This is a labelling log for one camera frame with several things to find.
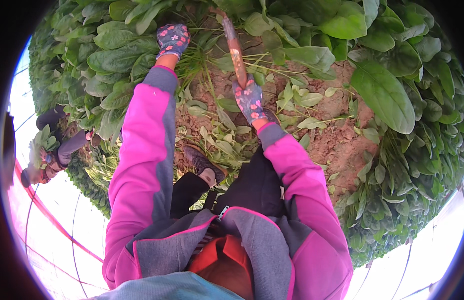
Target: leg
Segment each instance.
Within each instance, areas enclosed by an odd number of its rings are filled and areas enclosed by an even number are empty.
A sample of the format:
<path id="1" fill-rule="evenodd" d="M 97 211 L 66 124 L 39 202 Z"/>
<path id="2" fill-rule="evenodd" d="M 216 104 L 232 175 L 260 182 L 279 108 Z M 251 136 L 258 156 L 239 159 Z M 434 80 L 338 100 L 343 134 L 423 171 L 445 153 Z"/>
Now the leg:
<path id="1" fill-rule="evenodd" d="M 259 146 L 239 177 L 219 196 L 214 213 L 221 213 L 225 206 L 241 206 L 269 217 L 283 216 L 286 210 L 281 199 L 281 185 L 272 163 Z"/>
<path id="2" fill-rule="evenodd" d="M 71 154 L 85 146 L 87 143 L 88 141 L 85 138 L 85 131 L 83 129 L 77 132 L 77 134 L 69 140 L 64 141 L 57 151 L 59 154 L 60 164 L 64 166 L 68 165 L 72 159 Z"/>
<path id="3" fill-rule="evenodd" d="M 197 175 L 188 172 L 173 185 L 170 218 L 180 219 L 188 214 L 200 196 L 209 190 L 208 184 Z"/>
<path id="4" fill-rule="evenodd" d="M 57 129 L 57 122 L 63 117 L 65 117 L 63 106 L 56 105 L 54 108 L 37 117 L 37 128 L 42 130 L 45 125 L 48 124 L 50 126 L 50 130 L 54 131 Z"/>

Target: floral glove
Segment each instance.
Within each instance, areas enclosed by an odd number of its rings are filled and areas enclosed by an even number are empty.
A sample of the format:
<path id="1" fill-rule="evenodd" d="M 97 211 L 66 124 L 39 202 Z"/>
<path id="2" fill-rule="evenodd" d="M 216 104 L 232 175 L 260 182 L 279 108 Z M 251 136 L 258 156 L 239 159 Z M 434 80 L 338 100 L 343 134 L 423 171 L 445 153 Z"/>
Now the floral glove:
<path id="1" fill-rule="evenodd" d="M 237 81 L 232 82 L 232 88 L 235 93 L 235 101 L 237 101 L 237 105 L 249 124 L 252 124 L 252 122 L 257 119 L 266 117 L 262 112 L 262 105 L 260 105 L 260 100 L 262 100 L 262 88 L 254 81 L 254 76 L 252 74 L 247 74 L 245 90 L 239 86 Z"/>
<path id="2" fill-rule="evenodd" d="M 157 30 L 160 51 L 157 58 L 164 54 L 174 54 L 179 60 L 182 52 L 190 43 L 190 34 L 184 24 L 167 24 Z"/>

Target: zipper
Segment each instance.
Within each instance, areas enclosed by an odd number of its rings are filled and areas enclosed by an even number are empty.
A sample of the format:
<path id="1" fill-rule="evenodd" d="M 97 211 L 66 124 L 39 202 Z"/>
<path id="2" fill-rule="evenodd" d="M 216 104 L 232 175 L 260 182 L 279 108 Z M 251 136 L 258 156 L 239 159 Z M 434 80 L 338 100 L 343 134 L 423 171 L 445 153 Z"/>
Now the zipper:
<path id="1" fill-rule="evenodd" d="M 226 206 L 224 207 L 224 209 L 222 209 L 222 212 L 218 215 L 218 220 L 219 220 L 219 221 L 222 221 L 222 217 L 223 217 L 223 215 L 224 215 L 224 213 L 225 213 L 225 211 L 226 211 L 227 209 L 229 209 L 229 206 L 228 206 L 228 205 L 226 205 Z"/>

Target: black strap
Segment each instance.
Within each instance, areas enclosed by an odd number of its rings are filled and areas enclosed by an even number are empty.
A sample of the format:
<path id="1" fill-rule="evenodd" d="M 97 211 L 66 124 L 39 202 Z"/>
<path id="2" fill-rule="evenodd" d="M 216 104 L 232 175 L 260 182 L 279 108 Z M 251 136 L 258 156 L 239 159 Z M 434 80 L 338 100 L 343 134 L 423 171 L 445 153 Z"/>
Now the black strap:
<path id="1" fill-rule="evenodd" d="M 218 193 L 216 191 L 208 191 L 208 195 L 205 199 L 204 207 L 202 209 L 208 209 L 211 211 L 212 207 L 214 206 L 215 198 L 217 198 L 217 194 Z"/>

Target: dark gray sneaker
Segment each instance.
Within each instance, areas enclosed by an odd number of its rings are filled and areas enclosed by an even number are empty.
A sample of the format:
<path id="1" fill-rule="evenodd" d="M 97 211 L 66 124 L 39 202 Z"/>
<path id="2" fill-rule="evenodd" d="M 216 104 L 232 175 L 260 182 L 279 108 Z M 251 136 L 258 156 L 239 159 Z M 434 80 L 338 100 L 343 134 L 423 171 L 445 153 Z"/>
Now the dark gray sneaker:
<path id="1" fill-rule="evenodd" d="M 199 147 L 195 145 L 185 145 L 183 147 L 185 157 L 192 162 L 197 174 L 202 173 L 206 168 L 210 168 L 215 173 L 215 182 L 222 182 L 227 176 L 227 170 L 211 163 L 209 159 L 202 153 Z"/>
<path id="2" fill-rule="evenodd" d="M 264 108 L 262 108 L 262 111 L 265 114 L 265 116 L 267 117 L 267 120 L 269 120 L 269 122 L 274 122 L 279 126 L 281 125 L 281 121 L 279 120 L 279 118 L 275 115 L 275 113 L 270 108 L 265 108 L 264 107 Z"/>

